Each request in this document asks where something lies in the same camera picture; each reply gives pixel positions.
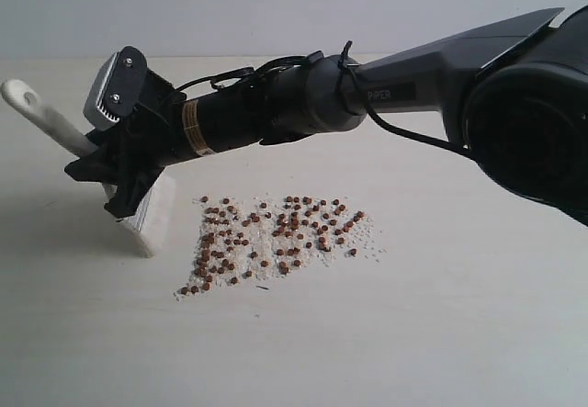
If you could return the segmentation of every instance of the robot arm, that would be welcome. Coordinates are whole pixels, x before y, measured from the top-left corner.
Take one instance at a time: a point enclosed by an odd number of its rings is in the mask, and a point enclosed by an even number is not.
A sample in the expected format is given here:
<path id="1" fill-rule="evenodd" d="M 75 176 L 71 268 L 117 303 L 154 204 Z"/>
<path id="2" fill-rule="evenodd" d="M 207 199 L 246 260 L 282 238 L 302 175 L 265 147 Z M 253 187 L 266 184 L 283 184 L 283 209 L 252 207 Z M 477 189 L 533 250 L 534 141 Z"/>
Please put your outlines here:
<path id="1" fill-rule="evenodd" d="M 157 176 L 254 143 L 276 145 L 358 127 L 382 128 L 475 161 L 520 197 L 582 220 L 588 212 L 588 7 L 559 28 L 539 10 L 359 64 L 341 55 L 285 57 L 173 88 L 132 47 L 98 73 L 85 105 L 98 146 L 67 165 L 74 180 L 110 183 L 105 208 L 133 215 Z M 236 79 L 228 86 L 223 81 Z M 187 99 L 191 85 L 214 91 Z M 448 141 L 379 114 L 436 110 Z"/>

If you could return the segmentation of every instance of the black cable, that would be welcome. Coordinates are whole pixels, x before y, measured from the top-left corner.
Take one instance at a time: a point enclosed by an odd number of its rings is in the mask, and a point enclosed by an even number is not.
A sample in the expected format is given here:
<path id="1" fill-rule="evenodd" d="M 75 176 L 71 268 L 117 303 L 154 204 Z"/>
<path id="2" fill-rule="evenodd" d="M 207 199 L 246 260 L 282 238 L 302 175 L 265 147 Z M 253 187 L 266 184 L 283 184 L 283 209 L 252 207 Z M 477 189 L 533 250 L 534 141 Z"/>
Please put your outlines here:
<path id="1" fill-rule="evenodd" d="M 348 74 L 350 76 L 351 82 L 353 83 L 353 86 L 356 89 L 356 94 L 359 96 L 364 109 L 366 110 L 369 117 L 372 118 L 372 120 L 374 122 L 376 122 L 376 124 L 378 124 L 385 131 L 396 134 L 396 135 L 401 136 L 403 138 L 407 138 L 412 141 L 425 143 L 427 145 L 431 145 L 436 148 L 441 148 L 443 150 L 447 150 L 449 152 L 459 154 L 460 156 L 463 156 L 463 157 L 466 157 L 472 161 L 475 161 L 475 158 L 470 150 L 459 147 L 458 145 L 455 145 L 451 142 L 442 141 L 440 139 L 433 138 L 431 136 L 426 136 L 424 134 L 416 133 L 414 131 L 401 129 L 400 127 L 396 127 L 392 124 L 389 124 L 384 119 L 382 119 L 378 115 L 378 113 L 376 113 L 376 110 L 374 110 L 374 108 L 370 105 L 368 97 L 366 96 L 364 90 L 362 90 L 361 86 L 359 85 L 359 81 L 357 80 L 357 76 L 356 76 L 355 71 L 351 67 L 349 67 L 349 65 L 347 64 L 347 60 L 349 58 L 349 50 L 351 49 L 352 44 L 353 44 L 352 41 L 348 41 L 346 43 L 345 47 L 343 48 L 343 51 L 341 52 L 341 55 L 339 58 L 339 68 L 341 69 L 342 73 Z"/>

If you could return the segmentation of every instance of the gold band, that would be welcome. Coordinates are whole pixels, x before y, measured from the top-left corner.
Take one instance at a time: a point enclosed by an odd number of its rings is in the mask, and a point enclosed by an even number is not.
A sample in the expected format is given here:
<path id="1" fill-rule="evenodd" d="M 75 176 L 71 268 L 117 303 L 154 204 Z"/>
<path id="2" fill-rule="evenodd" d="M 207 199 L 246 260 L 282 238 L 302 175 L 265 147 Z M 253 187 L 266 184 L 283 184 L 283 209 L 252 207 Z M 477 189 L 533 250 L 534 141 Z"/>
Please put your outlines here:
<path id="1" fill-rule="evenodd" d="M 184 133 L 186 134 L 187 141 L 190 142 L 190 146 L 194 153 L 198 156 L 208 156 L 214 154 L 209 148 L 202 136 L 202 130 L 198 125 L 198 100 L 194 99 L 188 101 L 182 107 L 182 124 L 184 125 Z"/>

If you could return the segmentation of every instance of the brush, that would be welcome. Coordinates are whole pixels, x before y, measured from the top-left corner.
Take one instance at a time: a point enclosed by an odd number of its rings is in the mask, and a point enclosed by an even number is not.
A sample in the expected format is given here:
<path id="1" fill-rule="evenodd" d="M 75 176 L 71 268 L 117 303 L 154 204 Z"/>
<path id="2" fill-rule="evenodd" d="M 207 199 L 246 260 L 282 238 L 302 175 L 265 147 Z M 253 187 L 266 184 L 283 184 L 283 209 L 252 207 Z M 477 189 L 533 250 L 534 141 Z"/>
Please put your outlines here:
<path id="1" fill-rule="evenodd" d="M 0 93 L 10 107 L 71 154 L 84 157 L 96 150 L 97 147 L 81 131 L 53 106 L 44 103 L 25 82 L 17 79 L 5 81 L 0 86 Z M 115 187 L 108 184 L 102 184 L 102 187 L 107 198 L 111 199 L 116 192 Z M 141 201 L 137 212 L 117 220 L 134 235 L 145 257 L 154 256 L 164 245 L 174 196 L 174 180 L 161 174 Z"/>

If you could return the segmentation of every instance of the white table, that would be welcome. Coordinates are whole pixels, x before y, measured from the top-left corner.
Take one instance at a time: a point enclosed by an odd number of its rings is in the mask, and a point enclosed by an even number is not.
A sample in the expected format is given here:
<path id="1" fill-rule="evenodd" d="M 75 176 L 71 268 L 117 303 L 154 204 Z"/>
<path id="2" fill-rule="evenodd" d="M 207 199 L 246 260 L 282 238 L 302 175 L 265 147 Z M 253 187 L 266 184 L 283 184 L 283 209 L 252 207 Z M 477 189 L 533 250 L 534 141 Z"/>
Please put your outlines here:
<path id="1" fill-rule="evenodd" d="M 264 61 L 150 65 L 179 84 Z M 79 110 L 100 63 L 1 62 L 0 77 L 88 130 Z M 466 160 L 367 120 L 178 165 L 168 243 L 145 260 L 100 187 L 63 173 L 71 156 L 0 113 L 0 405 L 585 405 L 588 231 Z M 435 113 L 388 119 L 443 135 Z M 175 301 L 198 238 L 192 198 L 265 193 L 349 196 L 387 253 Z"/>

